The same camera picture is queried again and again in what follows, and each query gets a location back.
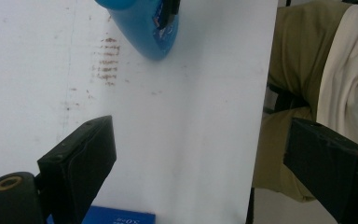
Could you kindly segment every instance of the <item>blue container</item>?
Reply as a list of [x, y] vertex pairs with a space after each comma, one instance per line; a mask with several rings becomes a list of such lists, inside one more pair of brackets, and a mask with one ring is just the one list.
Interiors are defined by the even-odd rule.
[[95, 0], [145, 57], [163, 59], [176, 38], [180, 0]]

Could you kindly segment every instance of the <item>blue book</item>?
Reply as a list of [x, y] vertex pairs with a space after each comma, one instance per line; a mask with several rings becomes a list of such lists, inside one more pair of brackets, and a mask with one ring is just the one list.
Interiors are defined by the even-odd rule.
[[[113, 208], [91, 206], [83, 219], [83, 224], [155, 224], [156, 215]], [[54, 224], [51, 217], [48, 224]]]

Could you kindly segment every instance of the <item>khaki pants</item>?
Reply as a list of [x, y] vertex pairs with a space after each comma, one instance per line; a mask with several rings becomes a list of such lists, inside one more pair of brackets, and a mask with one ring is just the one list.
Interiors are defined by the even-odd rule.
[[315, 1], [278, 9], [268, 83], [304, 98], [310, 106], [263, 119], [253, 187], [281, 192], [300, 202], [314, 199], [283, 165], [286, 137], [293, 117], [316, 120], [324, 65], [339, 22], [350, 6]]

